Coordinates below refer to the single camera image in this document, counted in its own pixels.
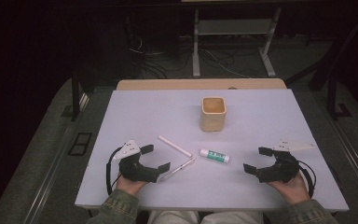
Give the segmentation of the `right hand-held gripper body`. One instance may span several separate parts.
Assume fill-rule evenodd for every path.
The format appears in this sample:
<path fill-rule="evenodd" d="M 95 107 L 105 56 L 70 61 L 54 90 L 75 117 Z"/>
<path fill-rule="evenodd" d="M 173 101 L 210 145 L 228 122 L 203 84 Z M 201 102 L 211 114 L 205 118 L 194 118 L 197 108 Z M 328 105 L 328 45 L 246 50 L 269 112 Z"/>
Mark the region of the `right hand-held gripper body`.
<path fill-rule="evenodd" d="M 292 152 L 314 148 L 313 144 L 300 143 L 294 140 L 281 139 L 279 144 L 272 149 L 274 153 L 275 163 L 270 167 L 256 169 L 256 177 L 260 183 L 282 181 L 287 183 L 292 180 L 296 174 L 301 171 L 303 176 L 309 182 L 312 178 L 307 169 L 300 166 L 300 161 L 296 159 Z"/>

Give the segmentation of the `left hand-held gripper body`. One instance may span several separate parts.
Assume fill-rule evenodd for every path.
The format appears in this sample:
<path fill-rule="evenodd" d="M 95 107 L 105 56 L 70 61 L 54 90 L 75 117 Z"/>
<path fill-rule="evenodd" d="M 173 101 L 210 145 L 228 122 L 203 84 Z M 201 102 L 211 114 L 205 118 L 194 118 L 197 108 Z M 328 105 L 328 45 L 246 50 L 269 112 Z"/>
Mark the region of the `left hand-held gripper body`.
<path fill-rule="evenodd" d="M 142 165 L 141 156 L 140 147 L 134 140 L 129 140 L 113 155 L 113 160 L 119 161 L 119 172 L 125 178 L 156 183 L 159 177 L 158 168 Z"/>

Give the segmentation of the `white pen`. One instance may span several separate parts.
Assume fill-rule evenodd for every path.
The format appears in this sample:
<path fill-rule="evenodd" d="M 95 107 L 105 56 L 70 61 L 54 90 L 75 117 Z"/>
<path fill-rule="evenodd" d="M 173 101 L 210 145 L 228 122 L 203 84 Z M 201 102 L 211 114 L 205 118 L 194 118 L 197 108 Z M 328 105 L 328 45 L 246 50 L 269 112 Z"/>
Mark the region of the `white pen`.
<path fill-rule="evenodd" d="M 158 139 L 162 142 L 164 142 L 165 144 L 167 144 L 168 146 L 174 148 L 175 150 L 179 151 L 180 153 L 186 155 L 187 157 L 191 158 L 192 157 L 192 154 L 188 151 L 186 151 L 185 149 L 177 146 L 175 143 L 171 142 L 170 140 L 168 140 L 167 138 L 161 136 L 161 135 L 158 135 Z"/>

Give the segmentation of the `white glue stick green label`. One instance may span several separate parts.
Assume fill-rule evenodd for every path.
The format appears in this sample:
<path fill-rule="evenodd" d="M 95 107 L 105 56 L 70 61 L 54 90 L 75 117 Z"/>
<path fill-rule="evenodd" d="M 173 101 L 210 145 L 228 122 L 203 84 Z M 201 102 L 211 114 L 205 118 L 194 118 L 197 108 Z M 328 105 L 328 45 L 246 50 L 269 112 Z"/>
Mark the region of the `white glue stick green label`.
<path fill-rule="evenodd" d="M 218 161 L 222 163 L 229 163 L 230 161 L 230 157 L 228 155 L 216 151 L 212 151 L 209 149 L 201 149 L 200 155 L 201 157 L 207 158 L 209 160 Z"/>

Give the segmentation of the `beige square pen holder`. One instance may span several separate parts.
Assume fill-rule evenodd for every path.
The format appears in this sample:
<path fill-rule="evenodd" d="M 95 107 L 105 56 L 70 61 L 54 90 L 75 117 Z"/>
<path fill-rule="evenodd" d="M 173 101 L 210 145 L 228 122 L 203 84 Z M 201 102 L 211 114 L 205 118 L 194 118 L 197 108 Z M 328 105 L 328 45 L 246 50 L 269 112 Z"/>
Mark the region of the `beige square pen holder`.
<path fill-rule="evenodd" d="M 204 97 L 201 100 L 200 128 L 204 132 L 220 132 L 224 128 L 227 108 L 221 97 Z"/>

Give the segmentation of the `person's left hand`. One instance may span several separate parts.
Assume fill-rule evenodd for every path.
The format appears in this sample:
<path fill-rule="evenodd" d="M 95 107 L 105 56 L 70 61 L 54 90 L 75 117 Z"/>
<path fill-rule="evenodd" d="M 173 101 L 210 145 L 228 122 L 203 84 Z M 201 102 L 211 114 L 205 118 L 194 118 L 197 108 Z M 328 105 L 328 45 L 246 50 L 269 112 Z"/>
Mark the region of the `person's left hand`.
<path fill-rule="evenodd" d="M 122 175 L 117 179 L 116 189 L 120 189 L 132 196 L 136 196 L 138 192 L 146 185 L 143 181 L 131 181 Z"/>

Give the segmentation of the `person's right hand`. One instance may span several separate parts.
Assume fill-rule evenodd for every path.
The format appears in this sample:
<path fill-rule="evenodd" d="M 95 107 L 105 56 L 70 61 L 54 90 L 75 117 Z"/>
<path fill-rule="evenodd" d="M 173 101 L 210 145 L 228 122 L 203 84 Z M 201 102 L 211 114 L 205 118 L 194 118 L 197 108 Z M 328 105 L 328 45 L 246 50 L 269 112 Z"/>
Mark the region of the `person's right hand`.
<path fill-rule="evenodd" d="M 306 184 L 300 173 L 287 183 L 280 181 L 268 182 L 270 187 L 276 189 L 283 199 L 290 205 L 303 203 L 310 199 Z"/>

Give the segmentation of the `person's legs light trousers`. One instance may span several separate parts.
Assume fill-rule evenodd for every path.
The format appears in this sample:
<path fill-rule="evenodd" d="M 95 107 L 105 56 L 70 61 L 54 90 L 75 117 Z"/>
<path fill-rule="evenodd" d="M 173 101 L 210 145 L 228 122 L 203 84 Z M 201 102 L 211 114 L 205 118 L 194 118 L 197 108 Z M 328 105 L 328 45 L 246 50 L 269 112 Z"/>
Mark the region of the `person's legs light trousers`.
<path fill-rule="evenodd" d="M 147 224 L 264 224 L 258 212 L 218 212 L 204 218 L 196 211 L 152 211 Z"/>

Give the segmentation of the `light wooden table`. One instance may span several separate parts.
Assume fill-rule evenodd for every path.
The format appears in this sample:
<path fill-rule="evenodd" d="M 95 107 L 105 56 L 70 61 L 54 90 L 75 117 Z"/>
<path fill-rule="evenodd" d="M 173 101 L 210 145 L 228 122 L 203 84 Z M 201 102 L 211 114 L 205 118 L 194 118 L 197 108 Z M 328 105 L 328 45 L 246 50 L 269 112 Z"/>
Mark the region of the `light wooden table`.
<path fill-rule="evenodd" d="M 279 78 L 196 78 L 196 79 L 125 79 L 119 91 L 148 90 L 285 90 Z"/>

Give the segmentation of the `black metal stand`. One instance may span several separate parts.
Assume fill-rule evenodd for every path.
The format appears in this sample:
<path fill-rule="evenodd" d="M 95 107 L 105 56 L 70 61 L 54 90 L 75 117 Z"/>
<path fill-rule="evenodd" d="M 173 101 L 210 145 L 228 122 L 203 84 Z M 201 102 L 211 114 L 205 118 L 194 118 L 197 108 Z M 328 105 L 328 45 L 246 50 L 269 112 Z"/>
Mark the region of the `black metal stand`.
<path fill-rule="evenodd" d="M 337 102 L 337 80 L 333 77 L 327 82 L 327 111 L 333 120 L 351 116 L 349 109 Z"/>
<path fill-rule="evenodd" d="M 83 95 L 86 93 L 83 90 L 81 85 L 81 80 L 83 79 L 77 71 L 74 71 L 71 76 L 71 104 L 67 105 L 62 111 L 62 116 L 64 118 L 70 118 L 71 121 L 75 121 L 80 114 L 81 104 Z"/>

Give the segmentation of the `white metal stand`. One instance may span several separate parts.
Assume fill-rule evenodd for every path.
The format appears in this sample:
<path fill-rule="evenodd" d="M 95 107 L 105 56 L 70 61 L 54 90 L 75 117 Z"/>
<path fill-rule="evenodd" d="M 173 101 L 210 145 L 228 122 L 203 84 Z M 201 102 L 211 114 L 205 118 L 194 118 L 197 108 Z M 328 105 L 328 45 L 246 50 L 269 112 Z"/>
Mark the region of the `white metal stand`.
<path fill-rule="evenodd" d="M 193 77 L 200 77 L 199 37 L 206 35 L 265 35 L 266 42 L 258 49 L 259 56 L 269 77 L 275 77 L 273 65 L 269 59 L 269 47 L 275 34 L 275 29 L 282 9 L 277 7 L 270 19 L 243 20 L 200 20 L 199 11 L 195 10 L 192 70 Z"/>

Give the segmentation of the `metal floor rail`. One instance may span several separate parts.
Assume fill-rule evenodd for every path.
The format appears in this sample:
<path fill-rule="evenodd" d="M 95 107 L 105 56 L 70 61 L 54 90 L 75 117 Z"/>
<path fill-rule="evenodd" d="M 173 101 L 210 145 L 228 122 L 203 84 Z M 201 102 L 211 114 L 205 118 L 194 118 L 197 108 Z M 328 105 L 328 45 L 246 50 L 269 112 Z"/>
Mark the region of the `metal floor rail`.
<path fill-rule="evenodd" d="M 339 143 L 342 146 L 343 153 L 345 154 L 348 162 L 351 165 L 352 170 L 358 177 L 358 153 L 356 152 L 354 144 L 350 141 L 350 138 L 345 134 L 342 126 L 339 124 L 340 118 L 352 118 L 351 112 L 344 104 L 339 104 L 338 112 L 331 112 L 323 101 L 318 100 L 318 106 L 324 113 L 324 116 L 333 128 Z"/>
<path fill-rule="evenodd" d="M 76 100 L 76 103 L 80 109 L 74 121 L 70 121 L 66 126 L 65 132 L 62 135 L 61 141 L 57 146 L 58 151 L 56 152 L 54 159 L 51 165 L 48 168 L 48 171 L 43 179 L 41 186 L 39 187 L 35 198 L 32 202 L 32 205 L 27 213 L 26 218 L 23 221 L 23 224 L 37 224 L 38 219 L 43 211 L 43 208 L 48 200 L 48 196 L 51 192 L 51 189 L 57 178 L 59 169 L 61 167 L 62 158 L 64 157 L 67 149 L 72 141 L 73 136 L 76 133 L 76 128 L 80 117 L 82 116 L 83 111 L 87 107 L 90 98 L 86 93 L 81 95 L 79 100 Z"/>

